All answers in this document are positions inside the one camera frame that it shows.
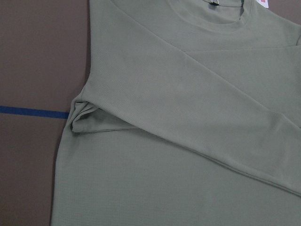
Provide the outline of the white paper hang tag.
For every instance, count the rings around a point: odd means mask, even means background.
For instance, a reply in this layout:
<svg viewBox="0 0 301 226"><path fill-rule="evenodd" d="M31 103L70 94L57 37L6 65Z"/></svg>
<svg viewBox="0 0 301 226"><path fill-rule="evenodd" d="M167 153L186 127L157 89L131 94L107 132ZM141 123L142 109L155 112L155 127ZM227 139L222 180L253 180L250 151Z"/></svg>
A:
<svg viewBox="0 0 301 226"><path fill-rule="evenodd" d="M253 0L254 7L259 10L269 10L268 0Z"/></svg>

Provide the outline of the olive green long-sleeve shirt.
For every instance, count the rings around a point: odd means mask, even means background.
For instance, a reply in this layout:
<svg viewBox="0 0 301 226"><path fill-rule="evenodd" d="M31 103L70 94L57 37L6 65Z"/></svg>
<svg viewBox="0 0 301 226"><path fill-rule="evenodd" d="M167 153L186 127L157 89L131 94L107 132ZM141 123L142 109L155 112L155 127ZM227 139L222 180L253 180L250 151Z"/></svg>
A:
<svg viewBox="0 0 301 226"><path fill-rule="evenodd" d="M300 25L255 0L89 11L51 225L300 225Z"/></svg>

